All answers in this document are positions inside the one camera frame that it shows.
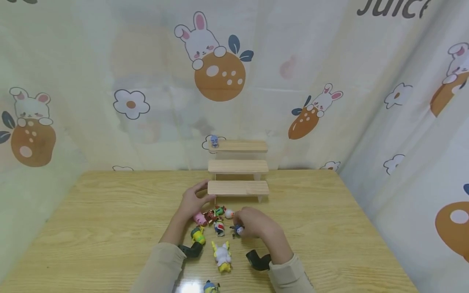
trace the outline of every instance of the wooden shelf plank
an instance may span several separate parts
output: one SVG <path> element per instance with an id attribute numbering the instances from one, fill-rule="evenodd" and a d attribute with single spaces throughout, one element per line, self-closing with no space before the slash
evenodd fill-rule
<path id="1" fill-rule="evenodd" d="M 213 148 L 209 145 L 211 152 L 248 152 L 248 153 L 266 153 L 267 144 L 265 141 L 255 140 L 219 140 L 218 147 Z"/>
<path id="2" fill-rule="evenodd" d="M 208 182 L 208 193 L 218 196 L 269 195 L 266 181 L 216 181 Z"/>
<path id="3" fill-rule="evenodd" d="M 269 172 L 264 160 L 209 160 L 208 172 L 213 174 L 265 174 Z"/>

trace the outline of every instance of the yellow toy figure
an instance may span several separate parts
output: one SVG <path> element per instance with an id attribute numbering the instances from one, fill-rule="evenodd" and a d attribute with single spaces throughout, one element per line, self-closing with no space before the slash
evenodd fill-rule
<path id="1" fill-rule="evenodd" d="M 231 253 L 228 251 L 230 248 L 229 242 L 227 241 L 222 247 L 218 247 L 215 242 L 212 241 L 212 247 L 214 251 L 213 256 L 217 261 L 218 271 L 220 273 L 224 271 L 231 272 Z"/>
<path id="2" fill-rule="evenodd" d="M 191 232 L 190 236 L 192 237 L 192 243 L 199 242 L 200 244 L 205 244 L 205 236 L 204 236 L 204 227 L 197 226 Z"/>

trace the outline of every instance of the beige sleeve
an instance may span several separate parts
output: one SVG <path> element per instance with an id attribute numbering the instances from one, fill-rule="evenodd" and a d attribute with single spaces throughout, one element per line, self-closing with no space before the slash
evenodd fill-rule
<path id="1" fill-rule="evenodd" d="M 284 264 L 269 264 L 269 278 L 276 293 L 314 293 L 297 255 Z"/>
<path id="2" fill-rule="evenodd" d="M 130 293 L 172 292 L 185 258 L 174 244 L 158 243 Z"/>

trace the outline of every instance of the toy figurine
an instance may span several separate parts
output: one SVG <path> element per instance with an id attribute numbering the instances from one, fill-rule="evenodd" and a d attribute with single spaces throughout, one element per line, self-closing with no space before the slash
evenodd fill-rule
<path id="1" fill-rule="evenodd" d="M 210 136 L 210 142 L 212 143 L 213 148 L 217 148 L 218 147 L 218 136 L 216 136 L 216 135 Z"/>
<path id="2" fill-rule="evenodd" d="M 184 245 L 178 245 L 178 247 L 188 258 L 199 257 L 204 248 L 199 242 L 194 242 L 190 248 Z"/>
<path id="3" fill-rule="evenodd" d="M 225 225 L 223 224 L 222 218 L 216 220 L 213 224 L 213 227 L 215 228 L 215 232 L 217 233 L 218 237 L 225 236 Z"/>
<path id="4" fill-rule="evenodd" d="M 205 219 L 207 220 L 207 222 L 209 224 L 211 224 L 212 222 L 214 222 L 218 219 L 218 217 L 215 215 L 214 210 L 209 210 L 209 211 L 205 212 L 204 217 L 205 217 Z"/>
<path id="5" fill-rule="evenodd" d="M 241 236 L 240 233 L 244 230 L 244 227 L 241 225 L 230 226 L 230 228 L 233 229 L 233 239 L 235 236 Z"/>
<path id="6" fill-rule="evenodd" d="M 197 226 L 191 232 L 190 236 L 192 237 L 192 243 L 199 242 L 200 244 L 205 244 L 205 236 L 204 236 L 204 227 Z"/>
<path id="7" fill-rule="evenodd" d="M 193 217 L 193 219 L 194 219 L 194 222 L 199 226 L 207 226 L 208 225 L 207 220 L 205 219 L 204 215 L 201 212 L 196 214 Z"/>
<path id="8" fill-rule="evenodd" d="M 256 250 L 253 249 L 250 252 L 246 253 L 246 257 L 248 258 L 249 263 L 255 270 L 268 270 L 270 269 L 269 263 L 271 262 L 270 254 L 263 256 L 262 258 L 259 257 Z"/>
<path id="9" fill-rule="evenodd" d="M 226 209 L 225 210 L 225 218 L 227 219 L 231 219 L 235 216 L 235 212 L 230 210 L 230 209 Z"/>
<path id="10" fill-rule="evenodd" d="M 218 217 L 218 216 L 221 216 L 225 213 L 225 206 L 215 206 L 215 215 Z"/>
<path id="11" fill-rule="evenodd" d="M 224 272 L 231 272 L 231 253 L 228 251 L 230 249 L 229 242 L 225 242 L 222 247 L 218 247 L 215 242 L 212 241 L 213 247 L 213 256 L 217 261 L 218 271 Z"/>
<path id="12" fill-rule="evenodd" d="M 216 285 L 210 280 L 207 280 L 207 283 L 205 283 L 204 286 L 204 293 L 219 293 L 220 292 L 220 283 L 217 283 Z"/>

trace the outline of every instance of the person's left hand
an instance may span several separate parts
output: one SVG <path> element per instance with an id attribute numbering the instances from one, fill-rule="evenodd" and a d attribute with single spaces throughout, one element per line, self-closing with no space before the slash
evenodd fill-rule
<path id="1" fill-rule="evenodd" d="M 191 217 L 196 215 L 202 209 L 203 205 L 213 200 L 216 195 L 205 195 L 202 198 L 198 198 L 196 193 L 207 189 L 207 184 L 210 180 L 206 179 L 196 185 L 188 188 L 182 195 L 181 204 L 177 210 L 177 215 L 184 217 L 189 220 Z"/>

